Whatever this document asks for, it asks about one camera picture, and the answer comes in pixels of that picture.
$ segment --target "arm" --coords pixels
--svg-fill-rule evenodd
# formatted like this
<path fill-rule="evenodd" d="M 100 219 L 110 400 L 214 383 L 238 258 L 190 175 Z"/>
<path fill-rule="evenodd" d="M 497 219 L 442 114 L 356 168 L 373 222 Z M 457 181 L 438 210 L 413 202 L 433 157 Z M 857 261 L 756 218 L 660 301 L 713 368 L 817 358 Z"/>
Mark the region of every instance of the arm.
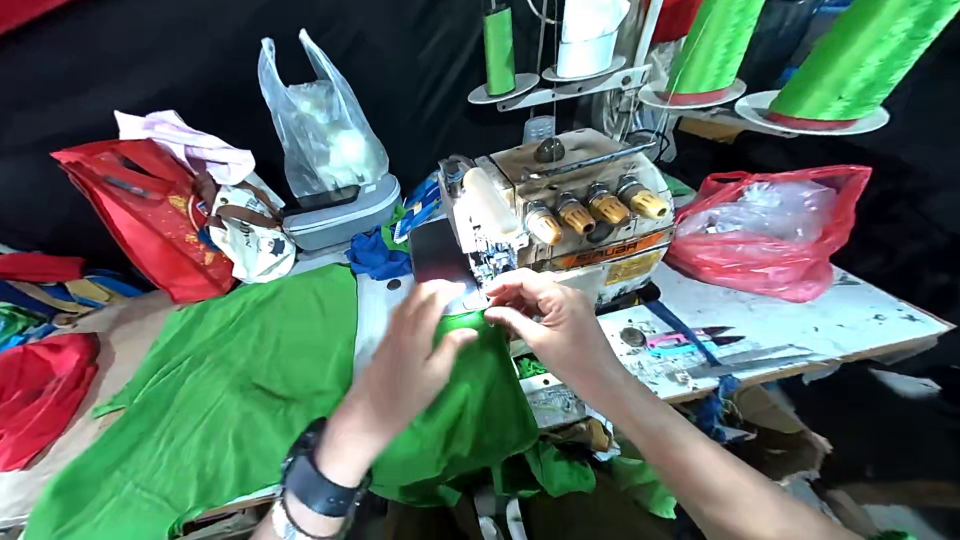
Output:
<path fill-rule="evenodd" d="M 477 337 L 474 330 L 459 329 L 433 347 L 444 308 L 462 292 L 462 285 L 427 282 L 396 308 L 371 365 L 330 417 L 314 452 L 314 463 L 327 479 L 360 485 L 380 452 L 440 393 L 457 352 Z M 313 536 L 332 537 L 343 527 L 344 518 L 314 513 L 292 495 L 285 502 L 291 521 Z M 280 540 L 272 525 L 278 511 L 271 510 L 252 540 Z"/>
<path fill-rule="evenodd" d="M 626 433 L 711 539 L 854 539 L 793 499 L 634 379 L 582 292 L 521 269 L 499 276 L 487 319 L 526 341 L 537 358 Z M 539 323 L 531 318 L 542 317 Z"/>

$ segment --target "green thread spool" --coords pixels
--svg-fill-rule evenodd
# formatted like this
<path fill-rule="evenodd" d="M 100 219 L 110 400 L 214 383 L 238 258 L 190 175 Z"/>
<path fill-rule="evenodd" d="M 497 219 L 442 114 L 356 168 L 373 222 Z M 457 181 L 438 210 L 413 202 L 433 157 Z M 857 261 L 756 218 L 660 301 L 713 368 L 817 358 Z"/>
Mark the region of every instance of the green thread spool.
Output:
<path fill-rule="evenodd" d="M 960 0 L 856 0 L 769 107 L 785 126 L 838 129 L 868 116 L 960 9 Z"/>
<path fill-rule="evenodd" d="M 685 105 L 723 97 L 736 79 L 762 8 L 763 0 L 704 0 L 660 99 Z"/>
<path fill-rule="evenodd" d="M 494 4 L 483 17 L 483 45 L 487 59 L 487 93 L 505 94 L 516 88 L 514 22 L 510 8 Z"/>

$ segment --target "black watch strap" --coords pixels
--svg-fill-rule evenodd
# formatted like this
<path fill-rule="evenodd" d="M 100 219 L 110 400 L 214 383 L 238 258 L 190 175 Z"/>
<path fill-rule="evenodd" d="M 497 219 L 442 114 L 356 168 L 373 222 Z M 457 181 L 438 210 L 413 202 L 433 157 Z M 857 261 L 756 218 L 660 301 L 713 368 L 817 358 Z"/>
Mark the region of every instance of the black watch strap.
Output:
<path fill-rule="evenodd" d="M 294 456 L 286 471 L 283 487 L 306 507 L 331 518 L 346 516 L 360 489 L 329 480 L 317 469 L 311 454 Z"/>

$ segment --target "gray plastic container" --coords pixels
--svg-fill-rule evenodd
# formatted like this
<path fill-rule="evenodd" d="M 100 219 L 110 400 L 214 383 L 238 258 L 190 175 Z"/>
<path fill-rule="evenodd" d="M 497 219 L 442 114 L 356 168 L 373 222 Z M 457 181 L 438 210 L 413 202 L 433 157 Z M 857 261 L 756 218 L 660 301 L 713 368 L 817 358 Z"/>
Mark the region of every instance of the gray plastic container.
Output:
<path fill-rule="evenodd" d="M 400 202 L 400 184 L 387 173 L 371 184 L 361 185 L 360 194 L 348 205 L 313 210 L 283 219 L 283 230 L 303 250 L 319 250 L 349 241 L 382 225 Z"/>

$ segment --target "red bag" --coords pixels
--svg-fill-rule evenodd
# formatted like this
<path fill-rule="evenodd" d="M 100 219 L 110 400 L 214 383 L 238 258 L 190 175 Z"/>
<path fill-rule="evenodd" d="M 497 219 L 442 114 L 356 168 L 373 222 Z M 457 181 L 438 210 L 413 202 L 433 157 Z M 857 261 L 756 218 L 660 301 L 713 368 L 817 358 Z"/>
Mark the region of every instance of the red bag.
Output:
<path fill-rule="evenodd" d="M 0 353 L 0 471 L 57 440 L 97 374 L 95 333 L 67 333 Z"/>
<path fill-rule="evenodd" d="M 193 175 L 151 140 L 91 142 L 51 154 L 127 257 L 174 302 L 227 293 L 233 263 L 198 238 Z"/>
<path fill-rule="evenodd" d="M 837 198 L 832 220 L 812 242 L 747 231 L 677 235 L 664 260 L 703 282 L 790 302 L 813 300 L 833 283 L 829 258 L 850 238 L 854 207 L 872 170 L 861 165 L 834 165 L 774 174 L 711 174 L 696 200 L 677 212 L 678 224 L 697 212 L 736 201 L 744 187 L 757 182 L 811 181 L 834 189 Z"/>

